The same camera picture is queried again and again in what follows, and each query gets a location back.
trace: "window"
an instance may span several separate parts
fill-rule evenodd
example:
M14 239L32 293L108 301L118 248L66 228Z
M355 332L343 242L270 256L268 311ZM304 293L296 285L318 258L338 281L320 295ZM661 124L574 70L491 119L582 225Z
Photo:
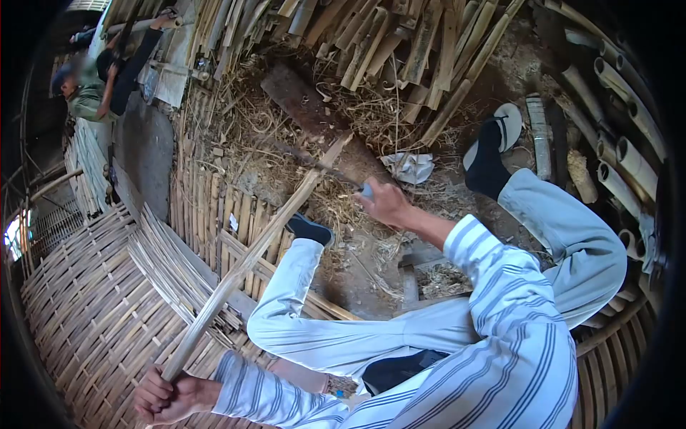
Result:
M32 210L29 210L29 213L26 214L26 210L23 210L22 213L26 216L27 224L29 226L31 226L33 220L32 212ZM30 230L28 231L28 238L29 240L33 238ZM21 244L21 237L19 235L19 215L11 221L10 225L7 227L7 231L5 231L5 245L8 248L8 257L11 257L13 262L18 260L26 250L25 246L22 246Z

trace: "dark pants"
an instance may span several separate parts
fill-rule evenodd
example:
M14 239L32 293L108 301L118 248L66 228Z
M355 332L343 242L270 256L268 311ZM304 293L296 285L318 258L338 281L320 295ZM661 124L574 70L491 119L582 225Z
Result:
M148 28L143 35L143 40L133 56L127 61L122 61L119 65L119 72L115 78L115 87L110 101L110 110L116 115L122 115L126 110L126 103L131 92L136 89L136 78L140 74L143 66L150 57L152 50L155 49L157 42L162 36L162 31ZM113 52L111 49L104 50L96 60L97 75L103 82L107 82L107 70L113 62Z

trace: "black sock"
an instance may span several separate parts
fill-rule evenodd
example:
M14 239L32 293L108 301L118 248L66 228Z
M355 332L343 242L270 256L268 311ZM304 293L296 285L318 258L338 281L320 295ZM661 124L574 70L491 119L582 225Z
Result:
M510 180L510 173L500 159L500 142L500 127L496 121L485 122L479 131L479 147L474 162L466 171L464 180L469 189L495 201Z
M292 232L296 238L309 238L322 246L326 246L333 238L331 229L309 221L299 213L294 214L288 221L286 229Z

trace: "hand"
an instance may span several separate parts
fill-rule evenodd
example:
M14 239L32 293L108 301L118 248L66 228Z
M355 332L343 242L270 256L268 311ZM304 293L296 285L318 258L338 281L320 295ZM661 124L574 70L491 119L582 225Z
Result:
M162 378L162 366L148 368L134 392L134 408L149 425L172 424L202 411L212 411L222 385L182 372L173 383Z
M416 208L407 201L405 194L397 186L390 183L382 184L374 177L370 177L366 182L372 188L374 200L365 198L360 193L353 194L353 198L379 222L389 227L406 229Z
M117 67L116 64L112 64L110 68L107 70L107 77L110 79L114 79L117 77L117 72L119 71L119 67Z

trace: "person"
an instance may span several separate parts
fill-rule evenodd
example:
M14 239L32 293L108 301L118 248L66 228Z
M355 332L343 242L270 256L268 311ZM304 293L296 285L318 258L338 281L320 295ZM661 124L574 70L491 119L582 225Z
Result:
M127 61L115 60L119 34L97 60L77 59L63 65L52 79L52 91L63 95L69 112L93 122L116 121L126 110L136 78L160 40L164 23L174 20L173 8L165 8L145 31L140 46Z
M509 119L482 125L466 184L536 236L555 267L542 273L535 257L501 243L471 214L458 222L439 218L370 178L372 198L356 195L367 213L442 249L471 279L471 296L389 321L301 318L332 233L296 215L288 223L296 239L252 313L248 335L281 358L352 377L372 397L349 410L227 351L211 380L183 373L169 383L162 367L149 368L134 394L142 420L169 424L211 411L286 429L564 428L577 395L569 330L619 290L626 252L608 225L564 190L525 168L510 175L499 148L517 140L521 119L516 132Z

